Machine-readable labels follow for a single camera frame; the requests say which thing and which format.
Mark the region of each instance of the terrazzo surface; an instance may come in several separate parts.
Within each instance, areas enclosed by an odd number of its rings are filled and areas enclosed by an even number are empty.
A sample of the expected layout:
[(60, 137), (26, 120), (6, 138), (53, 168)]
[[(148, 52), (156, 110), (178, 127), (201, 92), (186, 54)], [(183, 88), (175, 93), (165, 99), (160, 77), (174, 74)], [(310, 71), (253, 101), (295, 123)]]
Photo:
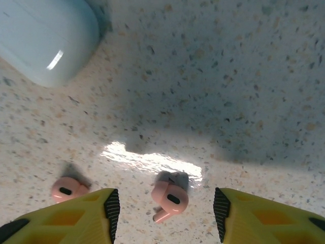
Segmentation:
[[(215, 187), (325, 216), (324, 1), (89, 3), (102, 42), (68, 86), (0, 61), (1, 225), (67, 173), (119, 189), (117, 244), (219, 243)], [(189, 206), (157, 225), (162, 170)]]

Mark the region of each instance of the pink earbud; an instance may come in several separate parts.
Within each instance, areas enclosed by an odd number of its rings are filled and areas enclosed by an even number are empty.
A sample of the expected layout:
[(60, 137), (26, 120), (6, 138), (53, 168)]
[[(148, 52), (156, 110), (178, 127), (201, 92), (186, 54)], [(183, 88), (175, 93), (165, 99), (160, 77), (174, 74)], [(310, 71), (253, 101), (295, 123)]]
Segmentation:
[(165, 181), (157, 181), (151, 197), (162, 207), (162, 210), (153, 216), (155, 223), (161, 223), (173, 215), (181, 214), (188, 205), (187, 192)]
[(89, 189), (73, 178), (62, 177), (52, 187), (52, 198), (56, 203), (80, 197), (89, 192)]

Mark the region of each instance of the wireless earbud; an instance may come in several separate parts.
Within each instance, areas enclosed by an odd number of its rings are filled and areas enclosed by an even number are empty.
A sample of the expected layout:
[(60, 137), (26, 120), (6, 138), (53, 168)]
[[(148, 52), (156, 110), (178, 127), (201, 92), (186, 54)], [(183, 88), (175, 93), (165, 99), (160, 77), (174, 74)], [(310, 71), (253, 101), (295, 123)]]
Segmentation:
[(161, 223), (173, 215), (181, 214), (188, 205), (187, 192), (166, 181), (157, 181), (151, 197), (162, 207), (162, 210), (153, 216), (155, 223)]
[(73, 178), (62, 177), (52, 187), (52, 198), (56, 203), (80, 197), (89, 192), (89, 189)]

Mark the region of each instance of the granite countertop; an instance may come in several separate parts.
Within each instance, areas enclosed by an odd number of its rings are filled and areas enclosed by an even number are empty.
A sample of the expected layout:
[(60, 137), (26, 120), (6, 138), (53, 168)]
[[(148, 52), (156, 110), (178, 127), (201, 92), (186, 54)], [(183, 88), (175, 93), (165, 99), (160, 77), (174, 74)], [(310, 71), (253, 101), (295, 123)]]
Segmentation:
[[(67, 87), (0, 62), (0, 224), (64, 172), (119, 189), (120, 244), (219, 243), (215, 187), (325, 216), (324, 1), (89, 2), (103, 38)], [(162, 170), (188, 173), (189, 206), (157, 225)]]

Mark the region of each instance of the speckled countertop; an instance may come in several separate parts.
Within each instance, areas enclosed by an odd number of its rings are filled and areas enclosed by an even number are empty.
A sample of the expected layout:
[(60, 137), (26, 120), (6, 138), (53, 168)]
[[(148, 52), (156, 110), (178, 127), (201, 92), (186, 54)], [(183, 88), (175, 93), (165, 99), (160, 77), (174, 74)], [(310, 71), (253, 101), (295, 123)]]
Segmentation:
[[(218, 243), (215, 187), (325, 216), (324, 1), (89, 2), (111, 24), (67, 87), (0, 62), (0, 224), (66, 171), (119, 188), (120, 244)], [(156, 225), (161, 170), (189, 174), (190, 203)]]

